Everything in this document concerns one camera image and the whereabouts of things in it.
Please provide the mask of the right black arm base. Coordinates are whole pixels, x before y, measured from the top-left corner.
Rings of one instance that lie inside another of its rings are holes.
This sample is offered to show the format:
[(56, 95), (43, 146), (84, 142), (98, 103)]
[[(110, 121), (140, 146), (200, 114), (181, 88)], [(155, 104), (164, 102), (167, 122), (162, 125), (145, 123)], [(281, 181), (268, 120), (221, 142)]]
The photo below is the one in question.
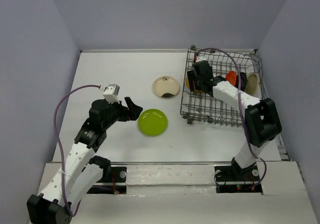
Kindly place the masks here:
[(217, 193), (262, 193), (257, 164), (241, 169), (233, 159), (230, 165), (214, 167), (214, 182)]

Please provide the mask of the grey wire dish rack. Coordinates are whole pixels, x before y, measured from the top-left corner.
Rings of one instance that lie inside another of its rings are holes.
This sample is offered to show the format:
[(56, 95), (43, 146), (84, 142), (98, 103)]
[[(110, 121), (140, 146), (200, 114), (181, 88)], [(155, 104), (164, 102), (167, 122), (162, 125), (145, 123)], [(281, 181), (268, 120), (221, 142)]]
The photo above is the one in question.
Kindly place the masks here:
[[(212, 98), (205, 93), (193, 92), (186, 86), (187, 71), (192, 70), (194, 55), (197, 51), (199, 51), (199, 48), (196, 48), (194, 45), (187, 51), (180, 115), (183, 119), (187, 120), (188, 124), (193, 124), (198, 121), (209, 124), (240, 127), (241, 118), (238, 111), (221, 100)], [(267, 94), (262, 80), (262, 59), (256, 55), (256, 50), (226, 50), (226, 52), (234, 58), (241, 72), (246, 73), (247, 76), (251, 73), (258, 75), (259, 86), (254, 96), (261, 99), (266, 98)], [(229, 71), (236, 71), (232, 60), (224, 53), (205, 50), (200, 52), (199, 55), (207, 57), (214, 76), (226, 77)]]

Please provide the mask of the brown yellow patterned plate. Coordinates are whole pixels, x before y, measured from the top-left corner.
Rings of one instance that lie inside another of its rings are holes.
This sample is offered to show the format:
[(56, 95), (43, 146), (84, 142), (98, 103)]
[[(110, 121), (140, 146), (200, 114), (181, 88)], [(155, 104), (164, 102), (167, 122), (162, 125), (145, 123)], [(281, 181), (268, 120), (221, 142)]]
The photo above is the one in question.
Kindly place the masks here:
[(189, 77), (187, 76), (186, 79), (185, 79), (185, 84), (187, 85), (187, 87), (191, 91), (196, 92), (196, 93), (202, 93), (202, 91), (198, 88), (195, 80), (196, 79), (194, 77), (192, 77), (191, 80), (189, 81)]

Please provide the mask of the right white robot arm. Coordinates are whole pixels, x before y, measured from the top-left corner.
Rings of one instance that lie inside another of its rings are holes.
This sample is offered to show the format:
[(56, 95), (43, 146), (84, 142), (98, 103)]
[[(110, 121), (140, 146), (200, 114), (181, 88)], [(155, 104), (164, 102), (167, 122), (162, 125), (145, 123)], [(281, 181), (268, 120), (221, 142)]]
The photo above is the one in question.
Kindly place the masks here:
[(248, 175), (248, 167), (253, 165), (269, 141), (281, 133), (282, 126), (274, 101), (259, 99), (236, 88), (222, 76), (213, 76), (207, 60), (197, 60), (192, 65), (189, 80), (193, 80), (199, 90), (225, 102), (240, 114), (246, 143), (233, 158), (236, 163), (230, 167), (230, 174), (236, 180)]

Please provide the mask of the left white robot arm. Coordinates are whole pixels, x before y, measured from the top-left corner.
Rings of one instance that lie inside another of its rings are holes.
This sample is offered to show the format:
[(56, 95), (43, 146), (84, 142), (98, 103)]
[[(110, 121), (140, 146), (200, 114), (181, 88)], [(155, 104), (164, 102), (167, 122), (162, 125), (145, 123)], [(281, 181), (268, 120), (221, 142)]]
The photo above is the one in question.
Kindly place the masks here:
[(126, 106), (105, 99), (92, 102), (88, 119), (60, 169), (38, 195), (29, 197), (26, 205), (31, 223), (70, 223), (89, 189), (109, 179), (111, 162), (96, 155), (106, 131), (118, 121), (136, 121), (142, 112), (130, 97), (125, 102)]

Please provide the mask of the cream floral plate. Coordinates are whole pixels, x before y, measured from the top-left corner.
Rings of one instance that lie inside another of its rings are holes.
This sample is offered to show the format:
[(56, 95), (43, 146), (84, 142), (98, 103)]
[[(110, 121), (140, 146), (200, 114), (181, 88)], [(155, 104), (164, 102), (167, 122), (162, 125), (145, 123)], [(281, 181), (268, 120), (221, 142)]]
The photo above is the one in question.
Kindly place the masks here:
[(247, 86), (245, 92), (251, 96), (254, 96), (258, 89), (259, 77), (256, 73), (251, 73), (247, 76)]

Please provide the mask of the orange plate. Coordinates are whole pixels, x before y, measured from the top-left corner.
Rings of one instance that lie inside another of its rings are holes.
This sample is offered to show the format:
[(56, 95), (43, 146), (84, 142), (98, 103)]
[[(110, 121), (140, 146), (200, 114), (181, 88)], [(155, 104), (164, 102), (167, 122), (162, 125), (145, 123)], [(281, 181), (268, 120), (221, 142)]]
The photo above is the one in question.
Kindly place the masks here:
[(237, 74), (235, 71), (229, 71), (225, 77), (233, 86), (237, 83)]

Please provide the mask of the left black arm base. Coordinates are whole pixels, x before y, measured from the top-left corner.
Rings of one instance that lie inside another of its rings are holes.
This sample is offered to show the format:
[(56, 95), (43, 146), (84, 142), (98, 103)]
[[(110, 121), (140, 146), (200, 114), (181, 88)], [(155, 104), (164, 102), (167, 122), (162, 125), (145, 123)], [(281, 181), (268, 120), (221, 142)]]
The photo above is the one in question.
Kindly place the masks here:
[(127, 167), (112, 166), (110, 173), (103, 174), (87, 194), (126, 194)]

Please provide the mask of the black plate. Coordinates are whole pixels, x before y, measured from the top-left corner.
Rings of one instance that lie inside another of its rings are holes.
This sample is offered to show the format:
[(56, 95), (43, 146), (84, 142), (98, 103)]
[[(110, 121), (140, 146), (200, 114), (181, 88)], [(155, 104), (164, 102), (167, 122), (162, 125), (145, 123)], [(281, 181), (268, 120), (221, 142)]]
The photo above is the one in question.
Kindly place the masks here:
[(240, 85), (240, 90), (241, 91), (245, 91), (246, 87), (247, 87), (247, 83), (248, 83), (248, 79), (247, 79), (247, 75), (244, 72), (240, 72), (240, 76), (237, 75), (236, 77), (236, 87), (238, 88)]

